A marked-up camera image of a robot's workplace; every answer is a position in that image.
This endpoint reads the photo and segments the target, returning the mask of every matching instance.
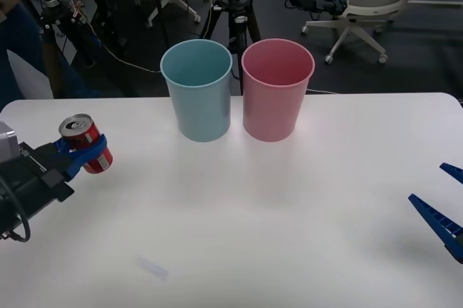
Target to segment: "soda can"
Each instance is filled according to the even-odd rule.
[[[69,146],[75,150],[91,147],[100,138],[95,122],[87,114],[77,114],[67,118],[59,125],[58,130]],[[112,163],[113,155],[106,146],[100,156],[84,165],[84,169],[88,173],[98,174],[108,169]]]

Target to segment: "jeans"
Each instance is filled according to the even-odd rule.
[[[14,100],[23,100],[9,64],[10,50],[46,75],[39,28],[22,4],[10,10],[0,23],[0,111]],[[96,97],[96,92],[85,87],[79,74],[59,54],[63,74],[64,94],[69,98]]]

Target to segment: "tripod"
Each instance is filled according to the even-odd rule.
[[[56,24],[61,32],[81,55],[86,66],[100,64],[107,71],[108,78],[121,90],[125,97],[137,97],[135,89],[124,78],[115,77],[119,63],[114,63],[113,57],[104,45],[95,37],[93,30],[86,19],[79,12],[66,8],[60,0],[43,0],[43,11],[39,18],[41,35],[44,44],[47,74],[55,98],[62,97],[62,70],[59,66],[59,54],[61,51],[56,45],[53,24]]]
[[[241,58],[247,48],[247,31],[253,43],[260,40],[258,21],[252,0],[215,0],[209,11],[200,37],[211,39],[214,27],[223,12],[229,14],[229,50],[238,56],[239,89],[243,94],[243,67]]]
[[[119,34],[114,25],[113,12],[116,10],[116,5],[112,0],[94,0],[98,7],[97,23],[103,31],[105,41],[109,46],[115,49],[116,55],[123,56],[127,47],[127,39],[119,37]]]

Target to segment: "gray carpet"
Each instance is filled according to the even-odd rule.
[[[133,0],[115,1],[119,8],[119,30],[129,40],[127,60],[158,70],[164,45],[157,19],[150,30],[144,26],[154,3],[143,2],[140,11],[136,12]],[[463,98],[463,10],[408,6],[393,25],[377,37],[388,55],[385,65],[377,63],[378,53],[374,49],[358,39],[349,38],[336,52],[333,64],[327,66],[323,58],[334,44],[336,32],[313,28],[302,36],[300,29],[309,19],[308,13],[285,9],[283,0],[255,0],[254,3],[263,38],[294,40],[312,52],[316,68],[310,81],[311,88],[337,93],[445,92]],[[171,44],[196,38],[189,31],[201,31],[208,4],[203,0],[189,0],[189,4],[198,11],[203,21],[196,25],[188,19],[187,30],[182,29],[186,20],[184,11],[174,5],[164,10]],[[212,39],[227,44],[225,15],[217,24]],[[100,90],[102,97],[121,95],[99,67],[84,69],[79,59],[74,65],[90,87]],[[160,74],[131,67],[122,67],[120,73],[130,78],[141,96],[168,95]],[[238,94],[237,82],[232,89],[233,94]]]

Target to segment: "chair wheel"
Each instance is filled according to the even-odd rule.
[[[333,62],[333,57],[331,55],[325,56],[325,64],[331,64]]]
[[[387,55],[381,55],[381,56],[379,56],[378,62],[379,62],[380,64],[385,64],[387,61],[388,61]]]
[[[383,32],[383,26],[382,25],[375,26],[375,28],[373,29],[373,32],[376,34],[380,34],[381,32]]]

